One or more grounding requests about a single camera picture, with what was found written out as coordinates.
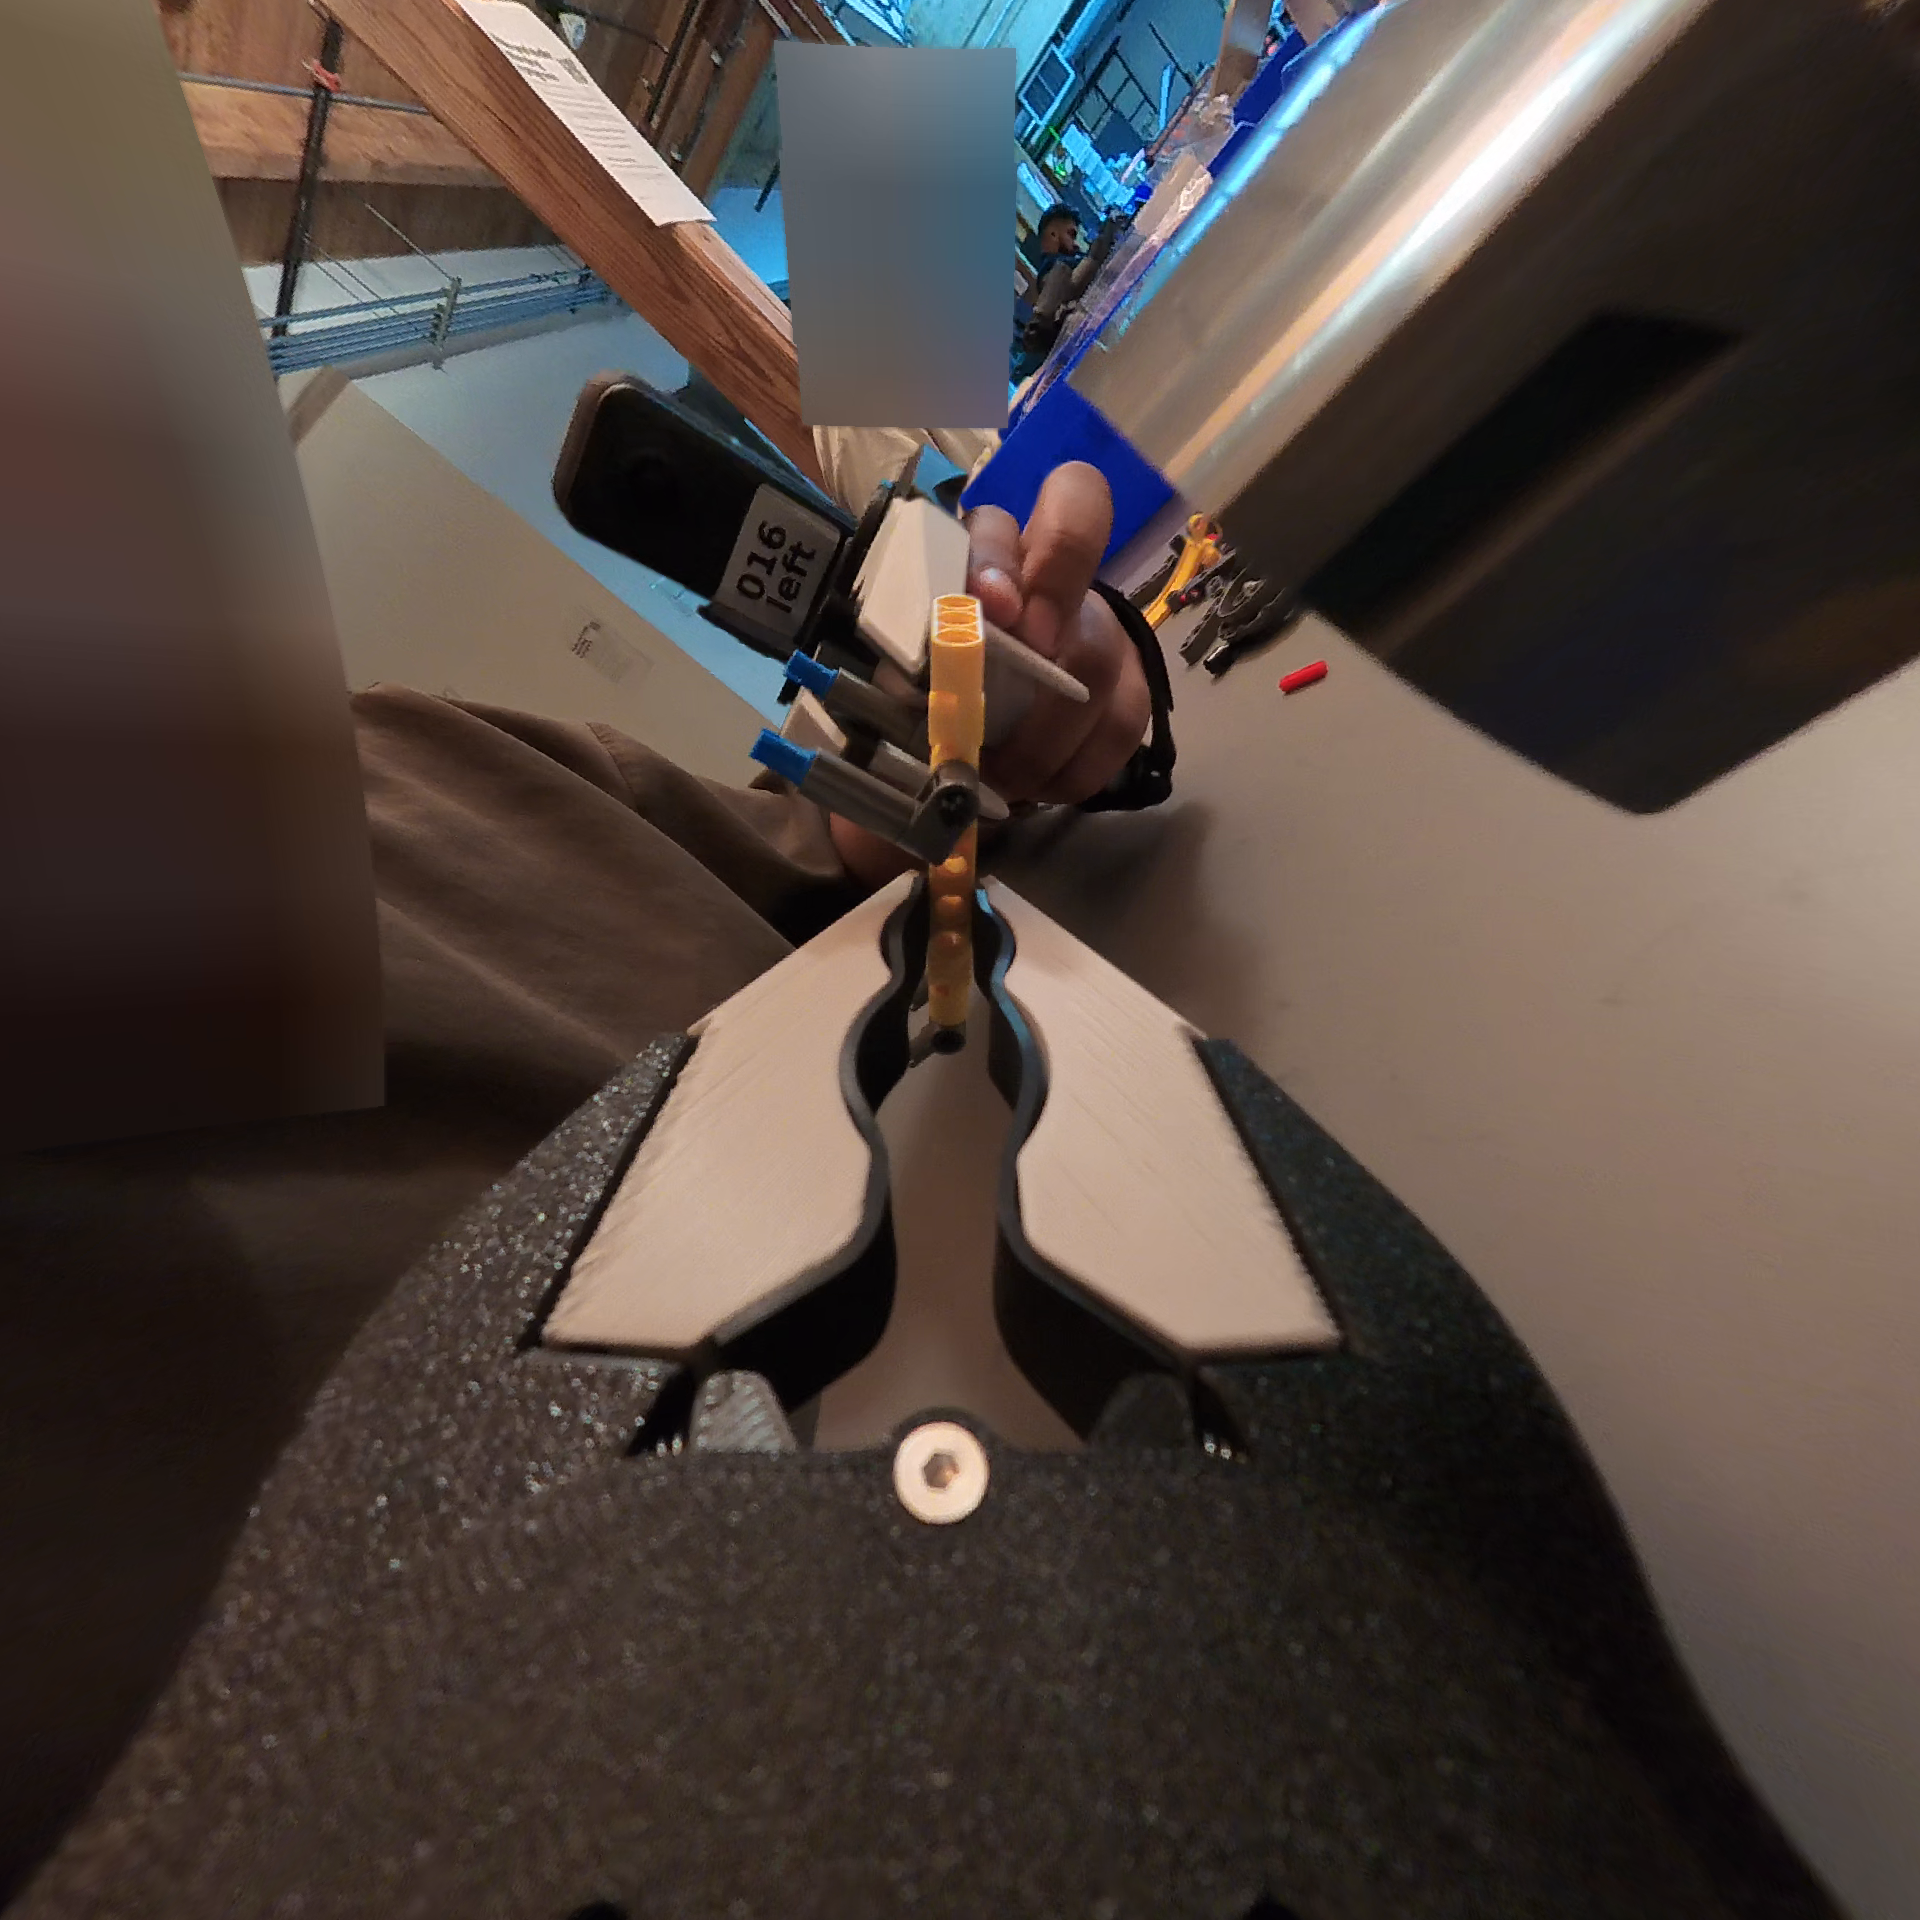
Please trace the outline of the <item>white paper notice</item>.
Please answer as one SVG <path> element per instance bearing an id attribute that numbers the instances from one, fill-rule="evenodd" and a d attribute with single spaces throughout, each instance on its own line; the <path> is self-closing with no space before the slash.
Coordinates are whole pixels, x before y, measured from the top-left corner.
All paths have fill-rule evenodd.
<path id="1" fill-rule="evenodd" d="M 526 2 L 461 2 L 630 202 L 661 229 L 711 221 L 709 204 L 591 80 L 570 47 Z"/>

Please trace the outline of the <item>wooden beam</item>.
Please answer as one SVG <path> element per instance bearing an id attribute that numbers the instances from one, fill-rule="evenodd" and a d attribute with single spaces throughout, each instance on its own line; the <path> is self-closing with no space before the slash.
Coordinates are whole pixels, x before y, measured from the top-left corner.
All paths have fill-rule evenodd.
<path id="1" fill-rule="evenodd" d="M 589 74 L 696 191 L 716 182 L 777 31 L 816 2 L 575 2 Z M 461 2 L 160 2 L 244 261 L 280 305 L 324 250 L 484 250 L 541 234 L 799 466 L 787 306 L 716 221 L 653 224 Z"/>

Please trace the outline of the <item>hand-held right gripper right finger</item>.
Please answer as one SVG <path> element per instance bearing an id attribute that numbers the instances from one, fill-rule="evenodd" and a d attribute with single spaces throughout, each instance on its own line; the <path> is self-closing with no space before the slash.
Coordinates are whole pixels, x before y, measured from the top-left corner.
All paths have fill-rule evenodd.
<path id="1" fill-rule="evenodd" d="M 1045 1065 L 1014 1152 L 1028 1246 L 1187 1361 L 1338 1345 L 1203 1035 L 1003 882 L 986 901 L 1012 930 L 1004 986 Z"/>

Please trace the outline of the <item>blue plastic bin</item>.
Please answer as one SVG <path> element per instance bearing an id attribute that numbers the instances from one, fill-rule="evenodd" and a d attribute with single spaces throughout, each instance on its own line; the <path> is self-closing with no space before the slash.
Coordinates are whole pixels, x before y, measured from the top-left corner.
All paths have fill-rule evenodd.
<path id="1" fill-rule="evenodd" d="M 1113 495 L 1108 556 L 1125 548 L 1172 500 L 1172 485 L 1099 408 L 1057 380 L 998 438 L 991 456 L 971 476 L 962 513 L 998 506 L 1019 523 L 1035 508 L 1041 483 L 1064 462 L 1099 469 Z"/>

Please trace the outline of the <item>blue wall pipes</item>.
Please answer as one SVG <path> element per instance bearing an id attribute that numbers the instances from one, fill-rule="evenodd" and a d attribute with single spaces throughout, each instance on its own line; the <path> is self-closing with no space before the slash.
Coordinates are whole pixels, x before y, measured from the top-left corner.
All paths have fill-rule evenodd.
<path id="1" fill-rule="evenodd" d="M 621 310 L 621 296 L 570 250 L 401 250 L 311 257 L 278 312 L 278 268 L 244 283 L 278 374 L 324 367 L 444 363 L 464 348 Z"/>

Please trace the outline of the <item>yellow grey toy beam assembly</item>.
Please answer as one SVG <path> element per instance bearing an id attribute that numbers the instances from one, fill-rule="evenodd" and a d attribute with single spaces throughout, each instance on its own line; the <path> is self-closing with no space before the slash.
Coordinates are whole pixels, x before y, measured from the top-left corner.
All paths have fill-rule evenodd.
<path id="1" fill-rule="evenodd" d="M 977 820 L 983 804 L 981 749 L 986 736 L 986 629 L 971 593 L 930 605 L 930 690 L 923 703 L 928 767 L 895 786 L 843 754 L 756 732 L 754 762 L 859 828 L 923 861 L 928 1019 L 908 1062 L 959 1051 L 974 998 Z"/>

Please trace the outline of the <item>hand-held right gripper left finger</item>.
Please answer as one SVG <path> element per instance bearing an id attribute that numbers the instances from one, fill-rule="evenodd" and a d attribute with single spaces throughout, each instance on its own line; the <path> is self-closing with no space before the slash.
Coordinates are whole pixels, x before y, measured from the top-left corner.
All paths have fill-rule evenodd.
<path id="1" fill-rule="evenodd" d="M 892 982 L 908 877 L 693 1027 L 693 1053 L 551 1307 L 547 1347 L 689 1354 L 746 1331 L 840 1256 L 868 1206 L 843 1051 Z"/>

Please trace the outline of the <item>person's left hand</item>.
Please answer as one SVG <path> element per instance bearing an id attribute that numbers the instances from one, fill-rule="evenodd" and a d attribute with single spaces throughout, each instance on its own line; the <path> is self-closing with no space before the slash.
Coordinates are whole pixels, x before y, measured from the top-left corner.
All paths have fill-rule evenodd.
<path id="1" fill-rule="evenodd" d="M 983 617 L 1088 690 L 1071 703 L 1038 684 L 1019 724 L 983 754 L 986 779 L 1012 805 L 1092 799 L 1150 732 L 1135 647 L 1092 588 L 1110 533 L 1113 500 L 1088 462 L 1057 466 L 1025 523 L 998 506 L 967 516 L 967 590 Z"/>

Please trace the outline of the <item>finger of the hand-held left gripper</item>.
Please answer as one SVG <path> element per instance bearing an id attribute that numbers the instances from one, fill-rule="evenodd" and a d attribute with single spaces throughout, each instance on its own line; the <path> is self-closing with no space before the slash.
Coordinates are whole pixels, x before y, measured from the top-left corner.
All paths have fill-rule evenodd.
<path id="1" fill-rule="evenodd" d="M 840 754 L 849 762 L 901 757 L 895 743 L 885 741 L 885 736 L 843 728 L 809 690 L 798 690 L 798 696 L 787 703 L 779 739 L 798 749 Z"/>
<path id="2" fill-rule="evenodd" d="M 887 500 L 859 562 L 859 636 L 916 692 L 928 690 L 933 608 L 967 588 L 967 562 L 967 528 L 923 495 Z M 1068 703 L 1092 697 L 1088 684 L 998 625 L 986 621 L 983 636 L 990 692 L 1009 692 L 1023 676 Z"/>

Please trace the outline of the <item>pile of small toy parts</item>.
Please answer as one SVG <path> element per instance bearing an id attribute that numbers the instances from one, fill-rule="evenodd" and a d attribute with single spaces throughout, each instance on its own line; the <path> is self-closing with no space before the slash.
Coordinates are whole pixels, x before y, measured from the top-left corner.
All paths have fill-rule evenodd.
<path id="1" fill-rule="evenodd" d="M 1258 576 L 1211 516 L 1187 516 L 1182 533 L 1167 543 L 1167 557 L 1129 588 L 1125 599 L 1152 629 L 1199 610 L 1179 654 L 1211 679 L 1302 617 L 1298 593 Z"/>

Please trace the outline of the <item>large grey box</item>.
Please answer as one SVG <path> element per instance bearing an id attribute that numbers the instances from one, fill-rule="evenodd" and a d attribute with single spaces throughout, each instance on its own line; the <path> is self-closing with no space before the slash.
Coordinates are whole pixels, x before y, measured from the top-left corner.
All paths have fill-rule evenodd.
<path id="1" fill-rule="evenodd" d="M 1917 53 L 1393 2 L 1071 385 L 1283 593 L 1658 812 L 1917 656 Z"/>

